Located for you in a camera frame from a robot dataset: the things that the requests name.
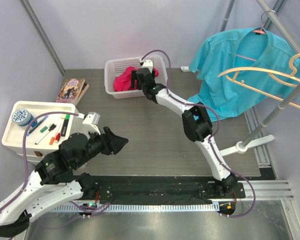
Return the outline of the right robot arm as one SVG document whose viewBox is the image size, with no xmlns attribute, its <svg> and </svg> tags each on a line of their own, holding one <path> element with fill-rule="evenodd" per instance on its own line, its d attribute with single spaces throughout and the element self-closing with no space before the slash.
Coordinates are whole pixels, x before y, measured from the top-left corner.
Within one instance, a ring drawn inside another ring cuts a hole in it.
<svg viewBox="0 0 300 240">
<path fill-rule="evenodd" d="M 155 72 L 148 67 L 133 70 L 131 86 L 142 90 L 145 97 L 168 108 L 182 119 L 185 136 L 194 142 L 202 152 L 214 179 L 214 198 L 244 198 L 243 185 L 238 182 L 236 174 L 230 169 L 219 151 L 213 137 L 213 124 L 207 108 L 200 103 L 190 103 L 168 91 L 161 83 L 156 83 Z"/>
</svg>

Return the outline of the pink t shirt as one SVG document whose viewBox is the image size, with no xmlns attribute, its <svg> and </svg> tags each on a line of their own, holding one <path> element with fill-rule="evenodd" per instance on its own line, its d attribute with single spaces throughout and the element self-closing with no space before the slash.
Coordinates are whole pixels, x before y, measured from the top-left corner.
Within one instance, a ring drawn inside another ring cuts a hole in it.
<svg viewBox="0 0 300 240">
<path fill-rule="evenodd" d="M 115 92 L 134 91 L 130 90 L 131 71 L 133 69 L 139 70 L 139 68 L 129 66 L 121 75 L 115 77 L 113 83 L 113 89 Z"/>
</svg>

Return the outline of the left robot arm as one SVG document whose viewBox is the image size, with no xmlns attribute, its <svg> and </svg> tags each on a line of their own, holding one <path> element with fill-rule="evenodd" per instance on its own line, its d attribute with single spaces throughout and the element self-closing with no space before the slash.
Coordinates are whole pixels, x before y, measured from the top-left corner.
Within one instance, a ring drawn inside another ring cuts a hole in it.
<svg viewBox="0 0 300 240">
<path fill-rule="evenodd" d="M 0 237 L 13 238 L 50 210 L 96 195 L 93 177 L 88 173 L 75 177 L 73 171 L 98 154 L 116 155 L 129 142 L 109 127 L 103 130 L 101 134 L 73 133 L 35 166 L 25 185 L 0 202 Z"/>
</svg>

